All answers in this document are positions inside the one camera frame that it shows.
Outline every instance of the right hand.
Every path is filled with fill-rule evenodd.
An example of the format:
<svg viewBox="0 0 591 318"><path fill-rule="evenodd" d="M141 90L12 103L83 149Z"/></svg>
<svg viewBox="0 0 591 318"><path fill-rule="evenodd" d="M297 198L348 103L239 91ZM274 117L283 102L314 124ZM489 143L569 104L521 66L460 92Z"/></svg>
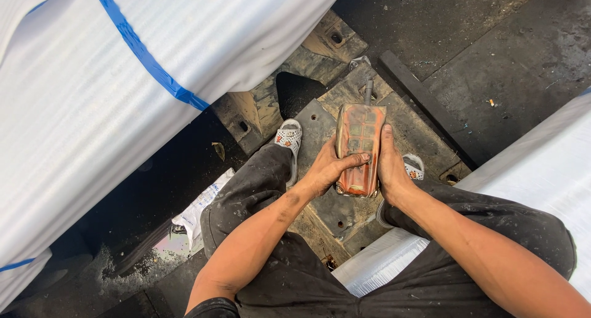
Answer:
<svg viewBox="0 0 591 318"><path fill-rule="evenodd" d="M392 126L385 124L380 135L380 158L378 177L381 182L382 196L395 206L402 195L417 189L404 168L403 156L394 144Z"/></svg>

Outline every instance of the hand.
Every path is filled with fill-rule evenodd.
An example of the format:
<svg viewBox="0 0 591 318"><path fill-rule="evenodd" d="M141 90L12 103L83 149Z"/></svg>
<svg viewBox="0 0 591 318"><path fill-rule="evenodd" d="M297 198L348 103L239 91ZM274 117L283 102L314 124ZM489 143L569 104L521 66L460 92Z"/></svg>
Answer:
<svg viewBox="0 0 591 318"><path fill-rule="evenodd" d="M324 195L329 187L339 179L345 169L358 167L369 161L369 154L353 154L339 159L335 152L336 135L327 141L316 156L316 160L298 184L307 186L313 193L312 198Z"/></svg>
<svg viewBox="0 0 591 318"><path fill-rule="evenodd" d="M381 182L382 196L391 205L403 194L417 188L408 177L404 168L403 156L394 144L392 126L385 124L380 136L380 157L378 159L378 177Z"/></svg>

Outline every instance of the bolt hole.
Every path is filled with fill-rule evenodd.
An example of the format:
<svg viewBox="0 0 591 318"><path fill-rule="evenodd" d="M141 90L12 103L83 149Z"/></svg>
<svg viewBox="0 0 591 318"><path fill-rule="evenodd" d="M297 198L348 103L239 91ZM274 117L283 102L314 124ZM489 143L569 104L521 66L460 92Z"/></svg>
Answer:
<svg viewBox="0 0 591 318"><path fill-rule="evenodd" d="M332 41L334 41L336 44L339 44L340 42L343 42L343 38L340 37L340 35L333 33L333 35L330 35L330 38L332 39Z"/></svg>
<svg viewBox="0 0 591 318"><path fill-rule="evenodd" d="M445 177L448 181L458 182L457 177L455 175L449 174Z"/></svg>
<svg viewBox="0 0 591 318"><path fill-rule="evenodd" d="M238 125L240 125L240 128L242 128L244 132L248 131L248 125L244 123L244 121L241 121Z"/></svg>

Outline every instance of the floor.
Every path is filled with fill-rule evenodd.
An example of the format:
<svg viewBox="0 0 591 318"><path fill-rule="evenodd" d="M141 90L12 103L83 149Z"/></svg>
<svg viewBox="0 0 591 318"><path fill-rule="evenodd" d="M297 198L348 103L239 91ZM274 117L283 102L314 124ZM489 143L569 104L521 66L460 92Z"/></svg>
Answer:
<svg viewBox="0 0 591 318"><path fill-rule="evenodd" d="M377 57L392 50L496 154L591 84L590 3L338 0L333 10L370 44L366 55L380 76L387 80ZM314 81L289 74L278 78L278 89L282 115L289 117L326 91ZM487 102L490 99L496 107ZM223 143L225 161L211 142ZM151 160L149 170L130 175L77 223L100 259L59 292L6 318L183 314L189 289L205 263L202 254L167 276L153 270L112 281L103 270L113 256L180 213L227 168L238 169L247 156L206 110Z"/></svg>

